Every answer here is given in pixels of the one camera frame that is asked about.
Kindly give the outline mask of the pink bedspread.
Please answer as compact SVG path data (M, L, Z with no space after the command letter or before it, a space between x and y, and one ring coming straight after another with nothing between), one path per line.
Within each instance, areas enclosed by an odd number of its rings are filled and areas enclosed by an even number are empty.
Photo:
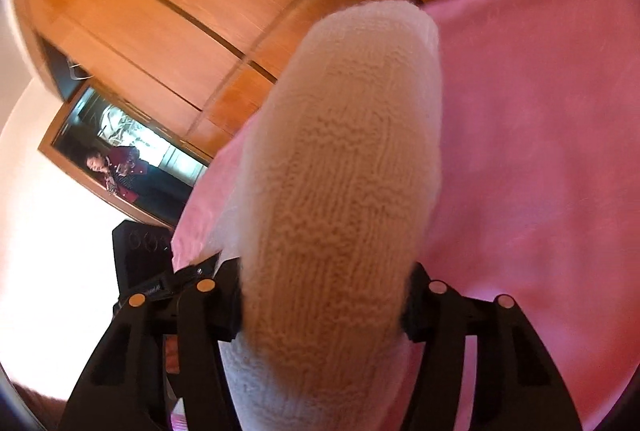
M444 186L419 261L506 292L587 430L636 411L639 0L439 0Z

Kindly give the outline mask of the black speaker box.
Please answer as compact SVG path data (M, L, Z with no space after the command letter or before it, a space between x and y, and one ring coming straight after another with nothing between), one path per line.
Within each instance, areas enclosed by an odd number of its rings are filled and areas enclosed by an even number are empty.
M112 230L119 296L158 275L172 272L171 231L163 226L123 221Z

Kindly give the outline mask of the white knitted sweater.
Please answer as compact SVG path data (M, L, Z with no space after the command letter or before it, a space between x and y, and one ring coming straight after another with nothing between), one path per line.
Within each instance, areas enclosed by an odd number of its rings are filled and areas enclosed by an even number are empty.
M232 192L245 430L377 430L407 370L409 276L440 188L438 30L379 1L317 22L248 130Z

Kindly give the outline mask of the wooden framed mirror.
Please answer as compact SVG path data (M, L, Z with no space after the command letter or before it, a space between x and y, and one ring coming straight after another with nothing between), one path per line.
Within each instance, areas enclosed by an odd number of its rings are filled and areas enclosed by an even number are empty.
M82 84L39 150L79 185L132 219L177 225L206 162Z

